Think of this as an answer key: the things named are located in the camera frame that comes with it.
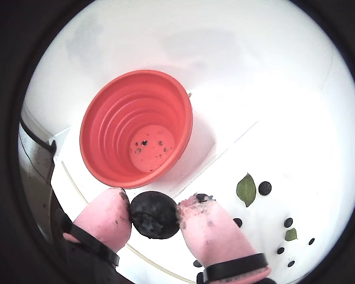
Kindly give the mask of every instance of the green leaf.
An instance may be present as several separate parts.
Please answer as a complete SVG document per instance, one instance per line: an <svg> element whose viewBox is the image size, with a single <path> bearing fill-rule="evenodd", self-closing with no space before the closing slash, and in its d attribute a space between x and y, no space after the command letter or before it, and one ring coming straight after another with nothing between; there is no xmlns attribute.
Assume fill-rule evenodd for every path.
<svg viewBox="0 0 355 284"><path fill-rule="evenodd" d="M254 202L256 196L256 187L253 178L249 173L238 182L237 195L242 200L246 207L249 207Z"/></svg>
<svg viewBox="0 0 355 284"><path fill-rule="evenodd" d="M285 238L286 241L293 241L293 240L297 240L297 231L295 228L288 230L285 233Z"/></svg>

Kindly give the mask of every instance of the dark frame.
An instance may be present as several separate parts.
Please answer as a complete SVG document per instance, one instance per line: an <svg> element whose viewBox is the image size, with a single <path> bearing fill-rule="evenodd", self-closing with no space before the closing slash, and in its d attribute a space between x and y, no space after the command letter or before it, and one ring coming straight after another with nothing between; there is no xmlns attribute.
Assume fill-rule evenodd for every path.
<svg viewBox="0 0 355 284"><path fill-rule="evenodd" d="M37 228L22 188L17 135L34 69L92 0L0 1L0 283L80 283ZM340 49L355 80L355 0L294 0ZM355 210L326 259L301 283L355 283Z"/></svg>

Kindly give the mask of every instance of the black pebble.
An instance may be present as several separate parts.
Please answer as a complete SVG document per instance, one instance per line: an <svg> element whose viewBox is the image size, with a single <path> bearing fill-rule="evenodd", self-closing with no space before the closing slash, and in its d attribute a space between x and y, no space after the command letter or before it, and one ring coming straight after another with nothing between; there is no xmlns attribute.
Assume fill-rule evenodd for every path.
<svg viewBox="0 0 355 284"><path fill-rule="evenodd" d="M259 185L259 193L261 195L268 195L270 194L271 190L272 190L272 186L269 182L262 182Z"/></svg>
<svg viewBox="0 0 355 284"><path fill-rule="evenodd" d="M239 219L239 218L234 218L233 220L234 220L234 222L237 224L238 227L241 227L241 226L242 226L243 222L242 222L241 219Z"/></svg>
<svg viewBox="0 0 355 284"><path fill-rule="evenodd" d="M282 254L284 251L285 251L285 248L280 247L280 248L277 250L277 254Z"/></svg>
<svg viewBox="0 0 355 284"><path fill-rule="evenodd" d="M195 261L193 262L193 266L195 266L195 267L202 267L201 263L200 263L198 260L195 260Z"/></svg>
<svg viewBox="0 0 355 284"><path fill-rule="evenodd" d="M284 227L289 228L290 226L292 226L292 224L293 224L293 219L292 218L288 218L284 222Z"/></svg>
<svg viewBox="0 0 355 284"><path fill-rule="evenodd" d="M197 284L204 284L204 274L202 272L197 274L196 283Z"/></svg>
<svg viewBox="0 0 355 284"><path fill-rule="evenodd" d="M258 282L255 282L254 284L276 284L276 282L270 278L264 278Z"/></svg>

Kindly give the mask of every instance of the black band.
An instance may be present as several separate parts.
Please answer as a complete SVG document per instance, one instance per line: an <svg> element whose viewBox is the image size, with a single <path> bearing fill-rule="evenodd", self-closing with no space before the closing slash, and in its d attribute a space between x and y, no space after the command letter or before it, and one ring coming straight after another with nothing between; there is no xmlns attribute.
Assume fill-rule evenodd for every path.
<svg viewBox="0 0 355 284"><path fill-rule="evenodd" d="M64 213L61 209L57 209L55 218L64 233L68 233L74 236L95 255L99 256L105 261L108 261L110 264L118 266L120 257L109 247L100 242L97 238L93 237L72 223L67 214Z"/></svg>
<svg viewBox="0 0 355 284"><path fill-rule="evenodd" d="M204 283L245 274L268 265L263 253L213 264L204 269Z"/></svg>

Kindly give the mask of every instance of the dirt speck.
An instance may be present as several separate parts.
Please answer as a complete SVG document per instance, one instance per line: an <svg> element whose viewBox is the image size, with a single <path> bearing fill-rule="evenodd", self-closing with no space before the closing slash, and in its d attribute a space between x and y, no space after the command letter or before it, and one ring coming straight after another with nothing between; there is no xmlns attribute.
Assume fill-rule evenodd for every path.
<svg viewBox="0 0 355 284"><path fill-rule="evenodd" d="M120 197L122 198L122 200L129 202L129 198L125 192L120 192Z"/></svg>

